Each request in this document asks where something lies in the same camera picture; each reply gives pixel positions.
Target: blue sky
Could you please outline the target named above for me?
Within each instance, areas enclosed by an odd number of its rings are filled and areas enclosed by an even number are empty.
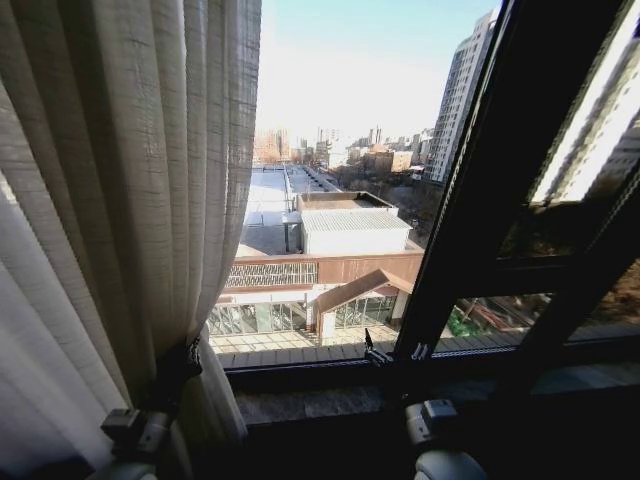
[[[497,0],[263,0],[258,128],[435,124],[451,57]]]

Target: white curtain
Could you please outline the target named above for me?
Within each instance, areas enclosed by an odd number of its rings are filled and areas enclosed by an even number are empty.
[[[0,471],[108,463],[106,414],[203,327],[242,228],[259,37],[259,0],[0,2]],[[246,434],[201,345],[190,453]]]

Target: brown wall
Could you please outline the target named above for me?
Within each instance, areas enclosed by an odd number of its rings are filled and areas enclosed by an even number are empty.
[[[322,260],[318,262],[318,283],[347,283],[378,268],[414,283],[421,262],[422,252],[417,255],[361,256]]]

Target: building facade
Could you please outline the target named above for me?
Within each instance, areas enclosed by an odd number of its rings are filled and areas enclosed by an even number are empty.
[[[479,18],[471,36],[458,45],[453,55],[440,113],[429,145],[425,177],[430,180],[444,182],[448,176],[493,36],[497,15],[497,10],[492,10]]]

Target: glass facade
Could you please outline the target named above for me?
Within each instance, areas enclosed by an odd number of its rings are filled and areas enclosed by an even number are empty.
[[[220,305],[208,322],[212,335],[288,332],[304,329],[307,314],[302,302]]]
[[[396,297],[366,297],[336,309],[336,328],[361,327],[389,323]]]

